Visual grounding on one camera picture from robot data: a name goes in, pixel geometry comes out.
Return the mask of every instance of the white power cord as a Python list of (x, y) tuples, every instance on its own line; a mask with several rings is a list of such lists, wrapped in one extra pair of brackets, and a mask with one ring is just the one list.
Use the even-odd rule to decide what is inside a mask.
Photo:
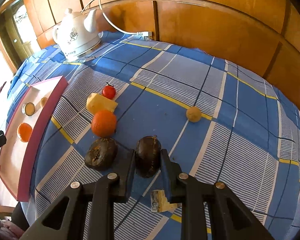
[[(89, 3), (87, 3), (87, 5), (83, 8), (83, 10), (81, 11), (81, 13), (95, 0), (91, 0)], [(152, 36), (152, 32), (137, 32), (137, 33), (129, 33), (129, 32), (126, 32), (122, 29), (120, 29), (119, 27), (115, 26), (110, 20), (109, 18), (106, 16), (106, 14), (103, 12), (103, 9), (102, 9), (102, 6), (101, 6), (101, 0), (98, 0), (99, 1), (99, 7), (100, 7), (100, 10), (102, 11), (102, 14), (103, 16), (105, 17), (105, 19), (107, 20), (107, 22), (115, 29), (117, 29), (119, 32), (122, 32), (122, 33), (125, 33), (125, 34), (129, 34), (129, 35), (140, 35), (142, 37), (149, 37), (149, 36)]]

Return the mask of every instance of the small round fruit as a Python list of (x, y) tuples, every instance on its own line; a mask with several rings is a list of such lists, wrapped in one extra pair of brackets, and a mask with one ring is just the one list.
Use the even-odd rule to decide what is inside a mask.
[(84, 159), (91, 169), (102, 171), (110, 168), (118, 153), (118, 146), (112, 138), (99, 138), (93, 142)]
[(145, 136), (138, 141), (136, 150), (136, 173), (150, 178), (160, 168), (161, 143), (154, 136)]
[(105, 86), (102, 90), (102, 95), (110, 100), (114, 98), (115, 94), (116, 94), (115, 88), (114, 86), (111, 85)]
[(47, 99), (46, 97), (41, 98), (41, 100), (40, 100), (40, 106), (41, 106), (41, 107), (44, 107), (44, 105), (46, 104), (47, 100), (48, 100), (48, 99)]
[(201, 111), (196, 106), (192, 106), (187, 110), (186, 116), (190, 122), (198, 122), (201, 119)]
[(33, 103), (29, 102), (22, 106), (22, 112), (24, 115), (32, 116), (35, 112), (35, 106)]
[(100, 110), (96, 112), (91, 122), (92, 132), (99, 137), (109, 137), (117, 126), (117, 118), (114, 113), (108, 110)]
[(17, 135), (22, 142), (28, 142), (32, 133), (32, 127), (23, 122), (18, 126)]

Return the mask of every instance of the metal screw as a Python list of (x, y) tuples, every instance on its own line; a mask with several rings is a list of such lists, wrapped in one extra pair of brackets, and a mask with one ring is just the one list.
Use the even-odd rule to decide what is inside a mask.
[(184, 172), (179, 174), (180, 179), (188, 179), (188, 177), (189, 177), (189, 175)]
[(80, 182), (78, 182), (78, 181), (74, 181), (70, 185), (71, 188), (78, 188), (79, 186), (80, 186)]
[(219, 181), (219, 182), (216, 183), (216, 188), (218, 188), (218, 189), (224, 189), (225, 186), (226, 185), (223, 182), (221, 182), (221, 181)]
[(108, 177), (108, 179), (115, 179), (117, 176), (118, 176), (118, 175), (117, 175), (116, 173), (111, 172), (111, 173), (108, 174), (107, 177)]

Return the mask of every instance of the kettle lid knob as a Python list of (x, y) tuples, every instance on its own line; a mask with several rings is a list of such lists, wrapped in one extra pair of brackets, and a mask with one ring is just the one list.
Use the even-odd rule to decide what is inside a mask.
[(72, 9), (71, 8), (67, 8), (66, 11), (65, 11), (65, 14), (70, 14), (72, 13)]

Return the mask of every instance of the kettle handle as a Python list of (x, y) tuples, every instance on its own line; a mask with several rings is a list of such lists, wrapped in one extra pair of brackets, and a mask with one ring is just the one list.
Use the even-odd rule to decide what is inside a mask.
[(59, 29), (59, 25), (55, 25), (52, 30), (52, 38), (56, 44), (58, 44), (58, 38), (57, 38), (57, 30), (58, 29)]

